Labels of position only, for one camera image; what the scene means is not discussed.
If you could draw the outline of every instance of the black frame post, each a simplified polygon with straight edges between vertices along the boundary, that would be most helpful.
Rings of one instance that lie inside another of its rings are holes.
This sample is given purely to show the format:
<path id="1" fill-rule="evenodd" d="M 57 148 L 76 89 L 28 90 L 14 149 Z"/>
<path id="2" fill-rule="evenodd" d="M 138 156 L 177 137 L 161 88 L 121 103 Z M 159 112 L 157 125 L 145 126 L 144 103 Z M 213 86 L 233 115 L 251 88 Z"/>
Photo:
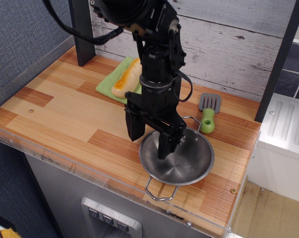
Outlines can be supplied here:
<path id="1" fill-rule="evenodd" d="M 268 79 L 266 89 L 264 91 L 262 100 L 260 102 L 255 121 L 263 122 L 268 105 L 272 99 L 275 87 L 277 85 L 278 78 L 282 72 L 284 63 L 286 61 L 290 47 L 292 46 L 295 34 L 299 26 L 299 0 L 296 1 L 293 13 L 289 19 L 289 23 L 282 41 L 282 44 L 279 48 L 276 61 L 273 66 L 273 70 Z"/>
<path id="2" fill-rule="evenodd" d="M 92 22 L 88 0 L 69 0 L 69 8 L 73 28 L 84 35 L 93 37 Z M 92 43 L 74 37 L 78 65 L 84 66 L 93 56 L 95 48 Z"/>

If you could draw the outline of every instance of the wooden countertop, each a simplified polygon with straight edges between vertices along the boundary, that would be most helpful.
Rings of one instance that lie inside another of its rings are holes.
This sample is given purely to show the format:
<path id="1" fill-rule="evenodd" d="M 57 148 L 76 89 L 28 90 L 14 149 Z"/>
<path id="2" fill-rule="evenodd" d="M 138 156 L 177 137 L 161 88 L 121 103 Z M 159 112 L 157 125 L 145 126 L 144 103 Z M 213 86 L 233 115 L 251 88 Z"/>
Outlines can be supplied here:
<path id="1" fill-rule="evenodd" d="M 118 64 L 95 56 L 79 67 L 75 48 L 70 49 L 0 107 L 0 140 L 180 222 L 190 221 L 209 235 L 222 236 L 238 195 L 230 190 L 239 191 L 259 133 L 260 123 L 254 122 L 259 103 L 194 85 L 189 101 L 178 106 L 181 116 L 202 118 L 198 103 L 203 92 L 222 97 L 216 128 L 206 135 L 215 164 L 205 179 L 181 186 L 172 201 L 155 202 L 144 192 L 149 175 L 138 156 L 143 137 L 131 142 L 123 105 L 95 91 Z M 183 82 L 182 98 L 188 92 L 189 84 Z M 186 122 L 196 127 L 193 120 Z M 174 187 L 154 180 L 149 189 L 170 196 Z"/>

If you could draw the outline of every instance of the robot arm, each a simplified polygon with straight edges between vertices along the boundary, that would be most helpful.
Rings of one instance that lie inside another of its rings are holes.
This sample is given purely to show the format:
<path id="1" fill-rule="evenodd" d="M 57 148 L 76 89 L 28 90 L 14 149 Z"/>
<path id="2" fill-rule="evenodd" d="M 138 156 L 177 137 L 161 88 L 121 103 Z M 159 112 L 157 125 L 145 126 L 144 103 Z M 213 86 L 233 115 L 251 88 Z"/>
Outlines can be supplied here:
<path id="1" fill-rule="evenodd" d="M 156 129 L 160 132 L 158 158 L 164 159 L 184 141 L 186 128 L 176 110 L 181 78 L 189 80 L 179 71 L 186 54 L 177 13 L 167 0 L 91 0 L 90 4 L 105 21 L 131 31 L 137 42 L 142 94 L 125 95 L 128 135 L 132 141 L 140 138 L 145 124 Z"/>

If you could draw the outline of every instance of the green towel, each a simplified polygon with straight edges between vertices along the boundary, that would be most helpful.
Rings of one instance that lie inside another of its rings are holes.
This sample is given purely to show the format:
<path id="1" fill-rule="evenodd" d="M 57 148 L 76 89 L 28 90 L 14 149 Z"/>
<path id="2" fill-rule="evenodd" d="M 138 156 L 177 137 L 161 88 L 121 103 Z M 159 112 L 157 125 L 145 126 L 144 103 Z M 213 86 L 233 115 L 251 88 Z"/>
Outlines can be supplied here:
<path id="1" fill-rule="evenodd" d="M 96 91 L 102 93 L 103 95 L 112 98 L 120 103 L 127 103 L 126 98 L 118 98 L 111 93 L 112 86 L 120 79 L 123 72 L 129 67 L 133 59 L 127 56 L 112 73 L 106 76 L 105 79 L 96 87 Z M 141 94 L 141 86 L 138 84 L 135 93 Z"/>

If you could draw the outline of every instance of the wooden plank wall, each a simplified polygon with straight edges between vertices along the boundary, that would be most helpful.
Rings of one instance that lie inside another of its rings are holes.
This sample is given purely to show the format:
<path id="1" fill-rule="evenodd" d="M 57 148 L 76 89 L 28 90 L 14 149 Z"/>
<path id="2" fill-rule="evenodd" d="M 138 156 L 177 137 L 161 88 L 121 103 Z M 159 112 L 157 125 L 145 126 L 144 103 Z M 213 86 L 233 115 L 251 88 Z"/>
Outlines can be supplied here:
<path id="1" fill-rule="evenodd" d="M 181 70 L 194 83 L 260 101 L 296 0 L 173 0 L 187 53 Z M 95 36 L 116 26 L 91 13 Z M 115 60 L 138 57 L 125 31 L 99 55 Z"/>

